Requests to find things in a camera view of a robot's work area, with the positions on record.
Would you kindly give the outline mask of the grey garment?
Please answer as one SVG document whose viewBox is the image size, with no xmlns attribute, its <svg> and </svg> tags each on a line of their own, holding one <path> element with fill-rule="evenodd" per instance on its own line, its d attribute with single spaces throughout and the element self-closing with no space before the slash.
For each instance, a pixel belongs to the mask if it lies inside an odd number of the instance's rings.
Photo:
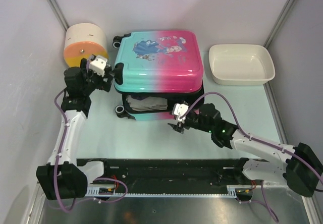
<svg viewBox="0 0 323 224">
<path fill-rule="evenodd" d="M 158 111 L 168 108 L 168 100 L 160 97 L 134 98 L 128 95 L 126 101 L 135 111 Z"/>
</svg>

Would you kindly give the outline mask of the pink and teal kids suitcase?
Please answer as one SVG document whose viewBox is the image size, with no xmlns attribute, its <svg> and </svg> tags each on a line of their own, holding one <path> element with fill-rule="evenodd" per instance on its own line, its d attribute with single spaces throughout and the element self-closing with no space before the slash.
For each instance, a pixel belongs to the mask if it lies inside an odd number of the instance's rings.
<svg viewBox="0 0 323 224">
<path fill-rule="evenodd" d="M 119 118 L 137 121 L 172 118 L 176 103 L 192 104 L 204 93 L 203 62 L 194 33 L 185 30 L 131 32 L 113 38 L 118 50 L 114 88 L 122 96 L 115 107 Z M 135 111 L 126 97 L 160 97 L 168 108 Z"/>
</svg>

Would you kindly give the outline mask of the white rectangular plastic basin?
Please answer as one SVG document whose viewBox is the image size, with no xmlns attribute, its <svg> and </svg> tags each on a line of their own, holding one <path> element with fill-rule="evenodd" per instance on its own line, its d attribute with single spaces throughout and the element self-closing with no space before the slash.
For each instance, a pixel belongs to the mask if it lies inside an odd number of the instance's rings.
<svg viewBox="0 0 323 224">
<path fill-rule="evenodd" d="M 272 57 L 261 45 L 217 44 L 208 58 L 213 80 L 220 85 L 263 85 L 276 75 Z"/>
</svg>

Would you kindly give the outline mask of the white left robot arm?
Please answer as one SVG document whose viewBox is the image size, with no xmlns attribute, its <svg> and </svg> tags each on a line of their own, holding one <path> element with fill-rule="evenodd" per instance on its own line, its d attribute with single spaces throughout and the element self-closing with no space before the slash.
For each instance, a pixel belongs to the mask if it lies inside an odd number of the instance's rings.
<svg viewBox="0 0 323 224">
<path fill-rule="evenodd" d="M 58 94 L 62 103 L 56 107 L 62 114 L 57 142 L 47 163 L 38 166 L 36 177 L 48 200 L 84 197 L 87 186 L 95 179 L 107 183 L 112 172 L 102 161 L 77 166 L 79 139 L 91 107 L 91 93 L 110 91 L 113 77 L 110 69 L 94 70 L 71 67 L 64 71 L 65 88 Z"/>
</svg>

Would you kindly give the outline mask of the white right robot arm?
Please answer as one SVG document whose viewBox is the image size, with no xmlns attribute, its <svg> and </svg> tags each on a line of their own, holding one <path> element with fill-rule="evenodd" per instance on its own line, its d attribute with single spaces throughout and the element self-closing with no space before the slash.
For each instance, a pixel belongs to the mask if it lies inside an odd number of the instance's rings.
<svg viewBox="0 0 323 224">
<path fill-rule="evenodd" d="M 171 126 L 179 133 L 190 128 L 207 132 L 219 148 L 260 158 L 247 159 L 233 171 L 233 179 L 238 184 L 249 180 L 282 183 L 301 196 L 312 197 L 322 181 L 322 163 L 307 144 L 286 145 L 245 133 L 238 125 L 222 119 L 212 103 L 202 105 L 197 113 L 184 103 L 176 103 L 172 115 L 177 123 Z"/>
</svg>

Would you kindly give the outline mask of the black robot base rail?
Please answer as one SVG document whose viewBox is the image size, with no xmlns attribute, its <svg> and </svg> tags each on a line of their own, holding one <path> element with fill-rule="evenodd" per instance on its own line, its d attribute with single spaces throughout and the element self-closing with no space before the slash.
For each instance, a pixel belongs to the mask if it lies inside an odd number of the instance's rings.
<svg viewBox="0 0 323 224">
<path fill-rule="evenodd" d="M 248 185 L 252 181 L 242 174 L 242 159 L 120 159 L 78 158 L 77 166 L 101 161 L 104 177 L 118 180 L 210 180 L 216 185 Z"/>
</svg>

